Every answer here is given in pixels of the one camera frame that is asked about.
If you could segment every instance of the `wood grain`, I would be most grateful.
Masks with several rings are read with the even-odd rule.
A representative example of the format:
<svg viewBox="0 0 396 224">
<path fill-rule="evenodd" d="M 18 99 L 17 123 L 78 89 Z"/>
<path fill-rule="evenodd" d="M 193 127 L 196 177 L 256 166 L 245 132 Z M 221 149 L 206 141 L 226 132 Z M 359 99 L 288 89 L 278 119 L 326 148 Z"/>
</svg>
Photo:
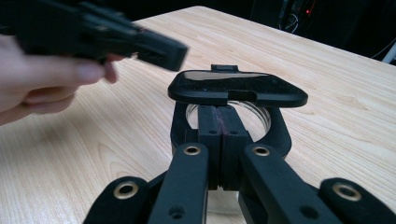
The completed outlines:
<svg viewBox="0 0 396 224">
<path fill-rule="evenodd" d="M 138 22 L 190 46 L 182 70 L 237 64 L 305 90 L 308 104 L 282 109 L 290 166 L 309 184 L 340 176 L 396 211 L 396 68 L 205 7 Z M 0 222 L 80 223 L 112 180 L 147 180 L 172 159 L 176 73 L 136 59 L 116 63 L 120 81 L 79 90 L 64 112 L 0 127 Z M 208 214 L 207 223 L 244 223 Z"/>
</svg>

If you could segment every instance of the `circular opening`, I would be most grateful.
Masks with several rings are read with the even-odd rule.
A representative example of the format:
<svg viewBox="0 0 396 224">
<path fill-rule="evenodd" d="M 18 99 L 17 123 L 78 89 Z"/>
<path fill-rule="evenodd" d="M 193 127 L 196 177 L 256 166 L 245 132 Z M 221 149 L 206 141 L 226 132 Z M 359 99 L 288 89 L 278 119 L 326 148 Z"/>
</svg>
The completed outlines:
<svg viewBox="0 0 396 224">
<path fill-rule="evenodd" d="M 259 141 L 268 133 L 271 127 L 271 118 L 265 108 L 257 107 L 250 102 L 230 101 L 228 104 L 227 108 L 235 108 L 254 142 Z M 186 118 L 192 129 L 198 128 L 197 108 L 198 105 L 189 105 L 186 110 Z"/>
<path fill-rule="evenodd" d="M 319 217 L 319 213 L 315 208 L 310 206 L 302 206 L 300 207 L 300 212 L 309 219 L 317 219 Z"/>
<path fill-rule="evenodd" d="M 184 153 L 186 153 L 187 155 L 198 155 L 201 152 L 201 149 L 198 147 L 186 147 L 184 149 Z"/>
<path fill-rule="evenodd" d="M 265 147 L 254 147 L 253 152 L 258 156 L 268 156 L 270 154 L 270 150 Z"/>
<path fill-rule="evenodd" d="M 332 190 L 341 198 L 352 202 L 357 202 L 361 199 L 361 194 L 352 186 L 346 184 L 336 183 L 332 186 Z"/>
<path fill-rule="evenodd" d="M 138 189 L 134 181 L 121 182 L 114 189 L 114 197 L 120 200 L 129 199 L 137 193 Z"/>
<path fill-rule="evenodd" d="M 173 206 L 169 209 L 168 215 L 172 219 L 181 219 L 184 217 L 184 208 L 182 206 Z"/>
</svg>

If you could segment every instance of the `dark background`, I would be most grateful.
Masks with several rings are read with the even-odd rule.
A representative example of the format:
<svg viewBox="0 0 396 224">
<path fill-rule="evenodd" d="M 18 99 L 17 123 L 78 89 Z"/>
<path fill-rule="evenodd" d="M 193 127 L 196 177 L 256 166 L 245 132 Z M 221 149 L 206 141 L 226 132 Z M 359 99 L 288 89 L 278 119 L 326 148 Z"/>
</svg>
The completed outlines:
<svg viewBox="0 0 396 224">
<path fill-rule="evenodd" d="M 210 7 L 377 60 L 383 59 L 396 37 L 395 0 L 108 0 L 106 2 L 111 7 L 124 12 L 133 21 L 185 7 Z M 294 16 L 298 18 L 296 29 L 294 29 L 295 24 L 293 25 Z"/>
</svg>

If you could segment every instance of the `metal grommet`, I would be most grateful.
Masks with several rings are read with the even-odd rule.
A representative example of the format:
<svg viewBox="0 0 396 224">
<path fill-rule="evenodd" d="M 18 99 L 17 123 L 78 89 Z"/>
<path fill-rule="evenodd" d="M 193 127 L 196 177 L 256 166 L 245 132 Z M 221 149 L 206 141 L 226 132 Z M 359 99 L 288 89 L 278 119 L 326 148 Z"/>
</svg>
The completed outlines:
<svg viewBox="0 0 396 224">
<path fill-rule="evenodd" d="M 139 190 L 139 186 L 134 181 L 124 181 L 117 185 L 114 189 L 114 197 L 125 200 L 136 195 Z"/>
<path fill-rule="evenodd" d="M 357 202 L 361 199 L 361 194 L 356 189 L 343 183 L 335 183 L 332 186 L 332 190 L 341 198 L 352 202 Z"/>
<path fill-rule="evenodd" d="M 184 148 L 184 153 L 186 153 L 189 156 L 195 156 L 198 155 L 201 152 L 201 149 L 198 147 L 186 147 Z"/>
<path fill-rule="evenodd" d="M 265 147 L 254 147 L 252 149 L 253 153 L 258 156 L 268 156 L 270 155 L 270 150 Z"/>
</svg>

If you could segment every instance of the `black mechanical arm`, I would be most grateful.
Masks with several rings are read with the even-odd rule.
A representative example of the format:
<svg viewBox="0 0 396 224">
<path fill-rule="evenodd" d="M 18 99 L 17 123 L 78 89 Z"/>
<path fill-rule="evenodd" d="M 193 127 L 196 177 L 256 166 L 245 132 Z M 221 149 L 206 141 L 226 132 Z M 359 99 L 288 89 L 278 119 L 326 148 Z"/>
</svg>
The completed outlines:
<svg viewBox="0 0 396 224">
<path fill-rule="evenodd" d="M 29 54 L 102 62 L 109 53 L 178 71 L 188 48 L 140 27 L 103 1 L 1 0 L 0 34 L 15 35 Z"/>
<path fill-rule="evenodd" d="M 209 190 L 238 191 L 252 223 L 396 223 L 393 212 L 343 178 L 306 184 L 284 161 L 291 139 L 280 107 L 306 104 L 307 95 L 273 75 L 212 65 L 179 73 L 168 88 L 177 101 L 171 128 L 174 158 L 147 182 L 125 176 L 93 204 L 89 223 L 205 223 Z M 254 142 L 232 104 L 253 111 L 269 127 Z M 198 128 L 188 116 L 198 110 Z"/>
</svg>

